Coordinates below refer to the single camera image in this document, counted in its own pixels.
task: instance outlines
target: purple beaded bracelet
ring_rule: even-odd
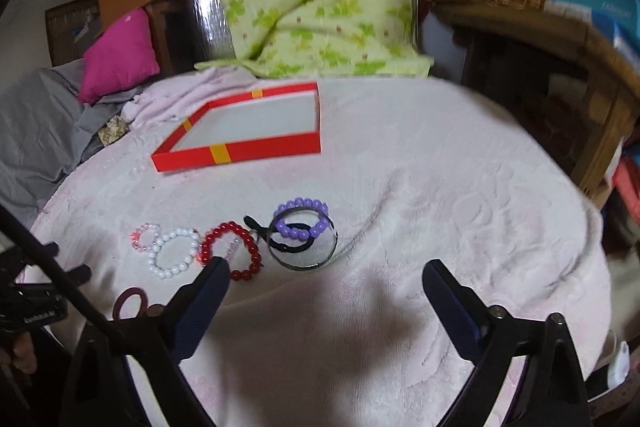
[[[296,198],[295,200],[289,200],[287,201],[287,203],[279,205],[278,209],[273,213],[273,217],[276,217],[278,214],[281,214],[288,208],[297,207],[300,207],[301,210],[317,210],[318,212],[322,212],[324,216],[322,216],[318,220],[318,222],[311,227],[311,230],[288,227],[283,219],[279,220],[276,223],[276,230],[280,232],[280,235],[282,237],[286,237],[288,239],[298,239],[300,241],[306,241],[307,239],[309,239],[309,236],[313,237],[314,239],[318,238],[318,236],[329,226],[329,220],[327,219],[327,217],[329,216],[329,207],[327,206],[327,204],[322,203],[322,201],[320,200],[312,200],[310,198]]]

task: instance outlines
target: gray blanket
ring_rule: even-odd
[[[99,150],[98,129],[140,88],[76,99],[82,59],[25,74],[0,92],[0,203],[30,228],[66,176]]]

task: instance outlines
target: white blanket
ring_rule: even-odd
[[[245,214],[267,223],[299,195],[329,204],[333,262],[296,273],[262,249],[264,270],[231,283],[181,364],[219,426],[436,425],[471,365],[422,291],[433,258],[515,316],[562,312],[588,374],[610,318],[601,220],[534,140],[505,110],[437,79],[324,79],[319,89],[320,155],[158,174],[149,156],[175,123],[146,125],[69,176],[34,233],[60,245],[64,267],[92,267],[83,291],[110,315],[128,287],[165,303],[197,274],[152,274],[130,247],[142,223],[207,230]],[[72,347],[81,328],[73,312],[54,331]],[[488,425],[500,425],[517,378]]]

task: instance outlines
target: pillow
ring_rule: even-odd
[[[142,8],[113,23],[84,54],[84,77],[78,100],[94,104],[101,97],[139,86],[158,74],[149,20]]]

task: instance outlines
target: beaded bracelet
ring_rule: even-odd
[[[273,235],[277,233],[276,223],[278,222],[278,220],[284,219],[288,216],[292,216],[299,211],[299,208],[296,207],[288,208],[278,217],[274,217],[266,229],[260,227],[260,231],[258,233],[264,233],[264,237],[267,238],[267,247],[269,249],[269,253],[271,253],[271,256],[280,265],[294,271],[315,270],[316,268],[324,266],[324,264],[329,262],[329,260],[334,255],[338,245],[338,232],[337,230],[335,230],[334,223],[331,218],[327,216],[322,210],[310,210],[310,212],[318,214],[321,219],[323,217],[326,218],[329,222],[329,227],[327,227],[328,231],[321,234],[322,239],[320,237],[316,239],[314,239],[313,237],[309,237],[309,239],[305,243],[302,243],[299,246],[291,248],[289,245],[287,245],[286,250],[281,248],[283,245],[273,241]],[[292,223],[290,224],[290,226],[298,227],[304,225],[301,223]],[[310,257],[306,256],[306,251],[310,248],[313,248],[314,244],[316,243],[320,245],[319,250],[318,245],[316,245],[316,253],[311,255]]]
[[[231,279],[234,281],[245,280],[250,281],[255,274],[262,268],[262,256],[258,253],[258,246],[255,244],[254,238],[251,233],[238,225],[235,221],[229,221],[228,223],[221,223],[215,229],[210,230],[204,236],[204,240],[200,245],[200,251],[198,252],[196,259],[200,264],[205,266],[211,260],[211,248],[215,241],[222,237],[223,234],[232,232],[236,234],[236,238],[229,246],[226,253],[227,257],[232,256],[240,246],[240,242],[244,242],[246,249],[251,254],[251,264],[247,270],[233,270],[231,272]]]
[[[276,230],[280,232],[282,237],[288,239],[299,239],[300,241],[306,241],[309,237],[316,239],[322,232],[324,232],[324,230],[326,230],[326,227],[329,226],[329,220],[327,219],[329,216],[329,207],[326,203],[322,203],[320,200],[312,200],[311,198],[296,198],[295,200],[289,200],[287,203],[278,206],[278,209],[273,213],[273,217],[277,217],[279,214],[290,208],[300,208],[300,210],[304,210],[306,208],[308,210],[317,210],[322,212],[326,217],[321,217],[318,222],[308,230],[308,232],[303,229],[297,229],[293,226],[288,227],[283,219],[279,219],[276,222]]]
[[[172,241],[176,237],[186,237],[191,239],[191,251],[185,256],[181,263],[174,264],[171,268],[161,268],[157,264],[157,257],[162,247],[168,242]],[[178,275],[180,272],[187,271],[191,263],[193,263],[194,257],[198,254],[198,248],[200,247],[200,234],[195,229],[175,229],[171,232],[164,234],[162,237],[156,238],[149,252],[149,269],[155,273],[160,279],[171,279],[174,275]]]
[[[129,235],[131,239],[131,246],[134,250],[145,253],[147,251],[150,251],[151,247],[153,247],[153,243],[151,245],[140,245],[140,236],[147,230],[155,230],[154,240],[160,237],[160,225],[156,225],[155,223],[145,223],[139,229],[135,229]]]

